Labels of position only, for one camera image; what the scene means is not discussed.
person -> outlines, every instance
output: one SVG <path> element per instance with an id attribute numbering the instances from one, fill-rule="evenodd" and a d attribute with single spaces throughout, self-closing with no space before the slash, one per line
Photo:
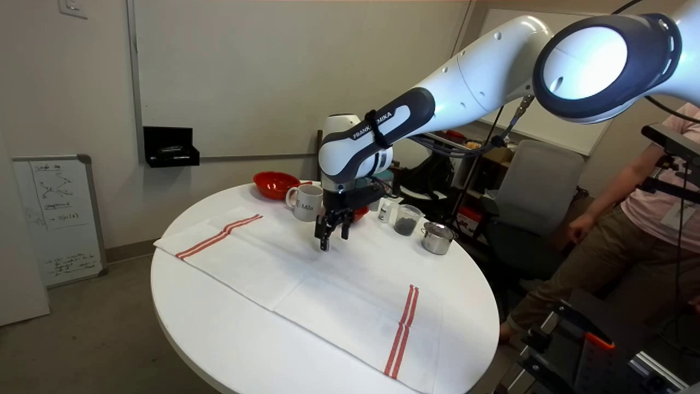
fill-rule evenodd
<path id="1" fill-rule="evenodd" d="M 679 110 L 700 119 L 700 106 Z M 667 115 L 666 126 L 700 145 L 700 123 Z M 686 171 L 659 169 L 661 145 L 645 146 L 611 186 L 569 224 L 576 242 L 558 272 L 534 286 L 509 316 L 505 339 L 540 325 L 558 300 L 582 288 L 607 300 L 631 321 L 652 321 L 690 301 L 700 308 L 700 206 L 639 183 L 659 180 L 700 190 Z"/>

person's arm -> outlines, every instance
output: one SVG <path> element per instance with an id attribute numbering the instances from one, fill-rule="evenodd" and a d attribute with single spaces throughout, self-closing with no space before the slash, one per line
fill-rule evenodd
<path id="1" fill-rule="evenodd" d="M 700 294 L 697 298 L 691 298 L 687 303 L 700 313 Z"/>
<path id="2" fill-rule="evenodd" d="M 661 160 L 663 148 L 659 145 L 650 145 L 638 155 L 626 169 L 614 178 L 611 186 L 594 200 L 594 203 L 569 224 L 569 239 L 581 242 L 594 224 L 604 215 L 609 207 L 618 206 L 626 200 L 652 171 Z"/>

red bowl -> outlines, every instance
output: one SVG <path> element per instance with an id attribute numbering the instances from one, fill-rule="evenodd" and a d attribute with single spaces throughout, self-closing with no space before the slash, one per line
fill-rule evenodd
<path id="1" fill-rule="evenodd" d="M 359 221 L 359 219 L 363 219 L 367 209 L 371 209 L 367 206 L 363 206 L 363 207 L 358 207 L 358 209 L 355 209 L 355 216 L 353 216 L 353 221 Z"/>
<path id="2" fill-rule="evenodd" d="M 292 186 L 300 186 L 300 180 L 290 172 L 265 171 L 254 175 L 258 192 L 268 200 L 285 202 Z"/>

whiteboard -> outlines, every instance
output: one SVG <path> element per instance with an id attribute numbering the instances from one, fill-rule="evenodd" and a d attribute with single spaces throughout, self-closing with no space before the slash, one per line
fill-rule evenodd
<path id="1" fill-rule="evenodd" d="M 562 13 L 491 8 L 486 16 L 486 21 L 481 27 L 481 32 L 486 32 L 509 19 L 515 19 L 518 16 L 534 16 L 538 19 L 544 19 L 551 28 L 551 32 L 569 27 L 571 21 L 576 21 L 581 18 L 587 18 L 585 13 L 582 16 L 576 16 L 576 13 L 562 16 Z M 509 126 L 518 102 L 522 100 L 517 99 L 504 106 L 504 114 L 499 119 L 502 128 Z M 481 123 L 492 124 L 494 119 L 498 119 L 498 112 L 481 119 Z M 528 135 L 534 139 L 544 139 L 544 143 L 569 148 L 569 151 L 579 151 L 582 155 L 591 155 L 595 143 L 604 135 L 609 124 L 611 123 L 571 123 L 571 121 L 564 121 L 564 119 L 550 114 L 540 102 L 534 100 L 530 104 L 530 110 L 525 112 L 525 115 L 512 126 L 512 131 L 518 135 Z"/>
<path id="2" fill-rule="evenodd" d="M 139 119 L 202 157 L 316 151 L 453 54 L 471 0 L 127 0 Z"/>
<path id="3" fill-rule="evenodd" d="M 45 285 L 101 273 L 90 157 L 16 157 L 13 169 Z"/>

floor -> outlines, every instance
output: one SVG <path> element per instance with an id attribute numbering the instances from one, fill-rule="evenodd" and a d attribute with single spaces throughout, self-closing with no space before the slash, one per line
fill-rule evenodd
<path id="1" fill-rule="evenodd" d="M 212 394 L 165 339 L 149 298 L 149 256 L 50 288 L 46 318 L 0 329 L 3 394 Z M 494 391 L 505 365 L 474 394 Z"/>

